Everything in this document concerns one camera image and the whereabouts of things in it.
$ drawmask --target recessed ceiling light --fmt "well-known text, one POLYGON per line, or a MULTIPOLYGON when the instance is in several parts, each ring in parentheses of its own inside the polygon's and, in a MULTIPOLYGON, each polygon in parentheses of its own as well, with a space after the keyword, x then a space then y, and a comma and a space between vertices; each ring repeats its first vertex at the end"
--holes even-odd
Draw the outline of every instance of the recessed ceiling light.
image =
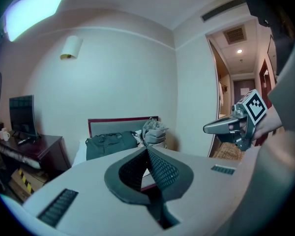
POLYGON ((19 0, 5 14, 6 31, 10 41, 28 28, 55 14, 61 0, 19 0))

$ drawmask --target black screen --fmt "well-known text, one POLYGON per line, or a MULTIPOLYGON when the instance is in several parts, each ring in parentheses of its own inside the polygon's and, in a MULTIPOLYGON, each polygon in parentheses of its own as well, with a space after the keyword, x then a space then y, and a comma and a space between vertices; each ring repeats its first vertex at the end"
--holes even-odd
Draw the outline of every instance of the black screen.
POLYGON ((12 130, 37 136, 33 111, 33 95, 10 98, 12 130))

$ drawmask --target yellow and black striped tape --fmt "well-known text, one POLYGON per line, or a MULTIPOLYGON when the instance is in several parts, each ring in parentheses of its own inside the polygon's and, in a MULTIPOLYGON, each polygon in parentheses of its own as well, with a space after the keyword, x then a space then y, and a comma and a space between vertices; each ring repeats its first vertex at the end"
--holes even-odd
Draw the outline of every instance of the yellow and black striped tape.
POLYGON ((21 178, 22 178, 22 181, 23 181, 23 183, 25 184, 26 188, 29 190, 29 192, 30 192, 31 194, 33 194, 33 193, 34 193, 34 190, 32 189, 31 184, 26 180, 26 178, 25 178, 25 176, 24 176, 24 173, 22 172, 21 169, 19 169, 19 174, 20 174, 20 176, 21 176, 21 178))

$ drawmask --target black and white ar tag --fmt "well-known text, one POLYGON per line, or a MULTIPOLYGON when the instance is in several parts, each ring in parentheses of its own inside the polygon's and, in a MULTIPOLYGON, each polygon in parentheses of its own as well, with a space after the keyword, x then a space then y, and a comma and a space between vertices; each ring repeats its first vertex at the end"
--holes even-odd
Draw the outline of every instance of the black and white ar tag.
POLYGON ((245 108, 255 126, 267 111, 265 102, 255 89, 249 91, 237 104, 245 108))

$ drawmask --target patterned carpet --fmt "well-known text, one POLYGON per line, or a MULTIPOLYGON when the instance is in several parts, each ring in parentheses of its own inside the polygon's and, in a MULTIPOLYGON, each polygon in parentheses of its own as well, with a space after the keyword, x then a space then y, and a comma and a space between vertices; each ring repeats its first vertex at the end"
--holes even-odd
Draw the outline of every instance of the patterned carpet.
POLYGON ((214 153, 213 158, 241 161, 245 152, 241 151, 235 144, 222 143, 221 147, 214 153))

